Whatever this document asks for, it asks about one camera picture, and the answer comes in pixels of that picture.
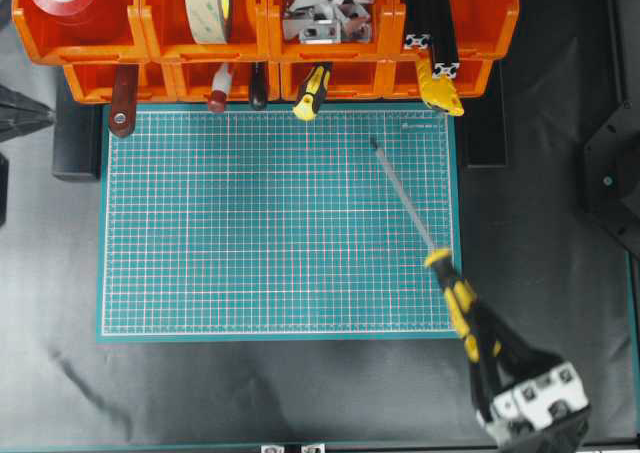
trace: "yellow tool handle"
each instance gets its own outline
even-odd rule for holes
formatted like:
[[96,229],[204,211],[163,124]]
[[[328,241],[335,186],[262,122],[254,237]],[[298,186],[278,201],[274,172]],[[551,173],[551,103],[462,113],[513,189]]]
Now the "yellow tool handle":
[[[479,361],[478,341],[471,332],[469,315],[477,301],[477,296],[471,285],[455,269],[451,261],[451,250],[440,249],[433,251],[425,260],[425,266],[433,268],[438,277],[440,288],[444,291],[451,322],[460,339],[464,342],[467,357],[472,363]],[[500,353],[501,345],[496,341],[493,345],[493,355]]]
[[428,107],[443,110],[451,116],[464,114],[453,81],[447,76],[434,78],[431,59],[426,57],[416,61],[416,73],[420,97]]
[[313,67],[298,89],[293,113],[302,121],[313,120],[327,98],[331,63],[318,63]]

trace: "mat border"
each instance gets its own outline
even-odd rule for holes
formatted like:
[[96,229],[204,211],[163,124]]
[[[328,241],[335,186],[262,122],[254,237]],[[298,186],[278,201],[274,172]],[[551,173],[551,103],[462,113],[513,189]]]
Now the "mat border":
[[[348,110],[376,110],[376,111],[420,111],[421,103],[403,102],[403,103],[327,103],[323,107],[323,111],[348,111]],[[371,332],[371,333],[222,333],[222,334],[150,334],[150,335],[131,335],[117,334],[104,335],[102,333],[102,311],[103,311],[103,281],[105,273],[105,242],[106,242],[106,208],[103,205],[107,201],[107,183],[108,183],[108,161],[109,150],[111,148],[111,135],[109,134],[108,119],[111,111],[110,106],[105,106],[102,114],[102,162],[100,176],[100,252],[98,255],[98,279],[96,285],[96,340],[99,344],[108,343],[187,343],[187,342],[227,342],[227,341],[325,341],[325,340],[412,340],[412,339],[451,339],[457,338],[455,331],[433,331],[433,332]],[[200,103],[170,103],[170,104],[154,104],[147,103],[138,105],[140,112],[153,111],[175,111],[175,112],[205,112],[208,111],[205,104]],[[256,112],[247,104],[231,104],[227,107],[230,112],[251,112],[267,114],[273,111],[291,111],[289,104],[273,104],[269,105],[268,110],[264,112]],[[446,122],[447,142],[449,144],[449,195],[451,197],[451,227],[453,228],[453,261],[456,267],[462,270],[462,254],[460,246],[460,228],[459,228],[459,202],[458,202],[458,167],[455,141],[454,121],[451,116],[447,116]]]

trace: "screwdriver shaft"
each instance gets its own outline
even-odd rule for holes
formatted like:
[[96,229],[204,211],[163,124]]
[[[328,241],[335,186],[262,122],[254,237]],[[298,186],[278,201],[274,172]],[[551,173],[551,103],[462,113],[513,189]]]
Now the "screwdriver shaft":
[[402,183],[400,183],[400,179],[398,178],[398,175],[396,175],[396,172],[393,169],[393,166],[391,165],[391,163],[389,163],[389,160],[387,160],[387,157],[384,154],[384,150],[378,145],[375,138],[371,138],[371,146],[373,146],[373,148],[375,149],[376,157],[378,158],[378,161],[382,165],[382,168],[384,169],[384,172],[387,174],[387,177],[389,178],[389,180],[391,180],[393,189],[396,191],[396,194],[400,197],[400,201],[402,201],[402,204],[404,205],[405,210],[407,210],[407,213],[409,213],[409,216],[413,220],[413,224],[416,225],[416,228],[418,229],[418,233],[420,233],[420,236],[429,247],[429,251],[435,250],[436,245],[433,243],[431,236],[429,236],[427,227],[424,225],[424,223],[422,222],[422,219],[418,215],[418,210],[416,210],[416,207],[411,201],[411,198],[409,198],[405,193],[404,188],[402,187]]

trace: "yellow screwdriver handle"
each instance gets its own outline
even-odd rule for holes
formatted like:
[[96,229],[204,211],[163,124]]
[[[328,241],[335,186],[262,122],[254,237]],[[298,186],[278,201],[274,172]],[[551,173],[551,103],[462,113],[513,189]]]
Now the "yellow screwdriver handle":
[[[438,277],[440,288],[444,291],[451,323],[460,339],[464,342],[467,357],[472,363],[479,361],[478,341],[471,332],[468,316],[478,297],[471,285],[455,269],[451,261],[451,250],[440,249],[433,251],[425,260],[425,266],[433,268]],[[496,341],[493,345],[493,355],[500,353],[501,345]]]
[[313,120],[327,98],[331,63],[319,63],[313,67],[298,89],[293,113],[302,121]]

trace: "red tape roll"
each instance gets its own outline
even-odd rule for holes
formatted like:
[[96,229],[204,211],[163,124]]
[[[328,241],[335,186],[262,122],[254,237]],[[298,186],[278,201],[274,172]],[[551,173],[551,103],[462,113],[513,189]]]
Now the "red tape roll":
[[106,42],[120,35],[127,24],[122,0],[33,0],[69,34],[87,42]]

